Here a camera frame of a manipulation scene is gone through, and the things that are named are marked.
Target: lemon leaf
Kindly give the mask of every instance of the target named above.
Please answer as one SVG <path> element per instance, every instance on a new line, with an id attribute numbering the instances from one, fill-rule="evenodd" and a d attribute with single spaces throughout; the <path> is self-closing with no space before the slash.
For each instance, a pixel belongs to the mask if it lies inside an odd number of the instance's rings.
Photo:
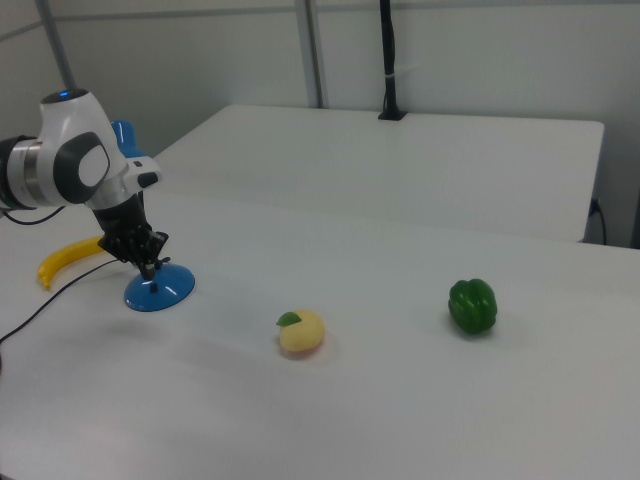
<path id="1" fill-rule="evenodd" d="M 280 317 L 280 320 L 278 320 L 278 323 L 276 323 L 276 325 L 280 327 L 288 327 L 289 325 L 293 325 L 294 323 L 298 323 L 301 321 L 302 319 L 298 316 L 297 313 L 287 312 Z"/>

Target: white wall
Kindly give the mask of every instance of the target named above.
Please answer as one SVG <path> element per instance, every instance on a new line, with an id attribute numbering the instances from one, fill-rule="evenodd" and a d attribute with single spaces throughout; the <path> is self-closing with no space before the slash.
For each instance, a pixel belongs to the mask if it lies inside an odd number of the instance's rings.
<path id="1" fill-rule="evenodd" d="M 38 104 L 63 87 L 32 0 L 0 0 L 0 139 L 40 131 Z"/>
<path id="2" fill-rule="evenodd" d="M 375 3 L 318 0 L 331 108 L 381 108 Z M 610 243 L 629 245 L 640 186 L 640 5 L 425 8 L 430 5 L 417 3 L 393 11 L 396 70 L 410 66 L 398 78 L 400 106 L 414 112 L 603 122 L 595 194 L 602 200 Z M 592 223 L 588 236 L 599 241 L 599 224 Z"/>
<path id="3" fill-rule="evenodd" d="M 76 83 L 150 155 L 229 104 L 309 106 L 293 0 L 51 6 Z"/>

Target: green bell pepper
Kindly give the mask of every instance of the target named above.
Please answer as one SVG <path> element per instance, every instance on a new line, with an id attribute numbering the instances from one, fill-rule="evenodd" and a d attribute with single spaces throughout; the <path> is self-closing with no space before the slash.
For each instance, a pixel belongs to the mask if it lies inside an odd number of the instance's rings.
<path id="1" fill-rule="evenodd" d="M 460 280 L 449 290 L 449 312 L 465 333 L 484 332 L 496 323 L 496 296 L 489 284 L 479 278 Z"/>

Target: blue round stand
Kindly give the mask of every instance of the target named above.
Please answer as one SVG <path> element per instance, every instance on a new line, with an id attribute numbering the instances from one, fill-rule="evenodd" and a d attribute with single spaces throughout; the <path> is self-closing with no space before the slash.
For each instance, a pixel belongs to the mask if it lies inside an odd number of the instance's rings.
<path id="1" fill-rule="evenodd" d="M 156 270 L 153 280 L 138 274 L 124 291 L 124 303 L 139 312 L 156 312 L 169 308 L 186 298 L 196 279 L 189 269 L 170 263 Z"/>

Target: robotic arm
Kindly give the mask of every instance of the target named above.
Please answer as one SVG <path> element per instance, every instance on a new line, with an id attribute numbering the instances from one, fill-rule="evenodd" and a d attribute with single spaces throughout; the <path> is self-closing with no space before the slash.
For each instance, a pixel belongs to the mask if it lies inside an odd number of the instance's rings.
<path id="1" fill-rule="evenodd" d="M 151 229 L 138 192 L 161 179 L 158 165 L 122 155 L 109 119 L 87 90 L 52 93 L 40 109 L 38 138 L 0 142 L 0 209 L 84 203 L 104 231 L 100 246 L 151 280 L 168 235 Z"/>

